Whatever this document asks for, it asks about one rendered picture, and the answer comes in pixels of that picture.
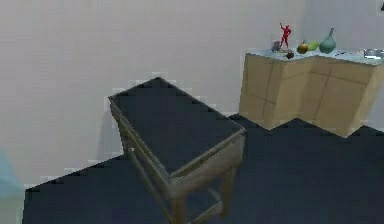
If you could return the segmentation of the brown glass-top display case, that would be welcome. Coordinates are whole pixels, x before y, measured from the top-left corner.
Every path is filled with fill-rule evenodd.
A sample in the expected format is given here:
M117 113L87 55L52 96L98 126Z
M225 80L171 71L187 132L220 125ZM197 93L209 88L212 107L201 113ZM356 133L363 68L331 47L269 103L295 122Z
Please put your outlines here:
M243 126L161 77L109 101L124 154L168 224L228 215L243 160Z

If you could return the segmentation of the red human figurine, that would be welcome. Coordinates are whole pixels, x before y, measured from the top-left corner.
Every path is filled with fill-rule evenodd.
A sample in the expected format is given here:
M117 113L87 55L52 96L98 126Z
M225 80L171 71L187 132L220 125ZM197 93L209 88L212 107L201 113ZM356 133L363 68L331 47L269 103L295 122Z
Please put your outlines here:
M283 34L282 34L281 40L280 40L280 47L282 47L283 45L285 45L286 47L289 47L288 37L291 34L290 26L289 25L286 25L286 26L280 25L280 28L283 31Z

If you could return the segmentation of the tan kitchen counter cabinet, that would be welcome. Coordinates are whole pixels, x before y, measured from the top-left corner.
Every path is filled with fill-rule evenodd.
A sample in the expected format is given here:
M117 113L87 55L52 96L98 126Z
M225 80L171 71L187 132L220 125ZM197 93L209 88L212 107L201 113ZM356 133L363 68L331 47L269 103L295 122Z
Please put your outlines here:
M354 52L245 54L239 114L271 130L295 118L348 137L368 122L384 59Z

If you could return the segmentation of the teal round vase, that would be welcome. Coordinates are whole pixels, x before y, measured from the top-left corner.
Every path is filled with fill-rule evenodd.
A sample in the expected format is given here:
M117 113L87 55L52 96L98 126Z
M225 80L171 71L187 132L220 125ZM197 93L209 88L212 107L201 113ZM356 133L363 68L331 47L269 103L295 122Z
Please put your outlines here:
M328 36L320 43L319 50L321 53L329 54L336 48L336 42L333 39L334 29L331 29Z

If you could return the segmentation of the silver sink basin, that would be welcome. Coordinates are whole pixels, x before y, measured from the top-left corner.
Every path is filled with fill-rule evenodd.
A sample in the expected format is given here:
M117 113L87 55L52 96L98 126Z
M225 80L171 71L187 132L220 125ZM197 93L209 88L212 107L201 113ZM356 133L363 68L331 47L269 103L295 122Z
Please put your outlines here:
M383 59L384 49L365 49L363 51L364 57L367 59Z

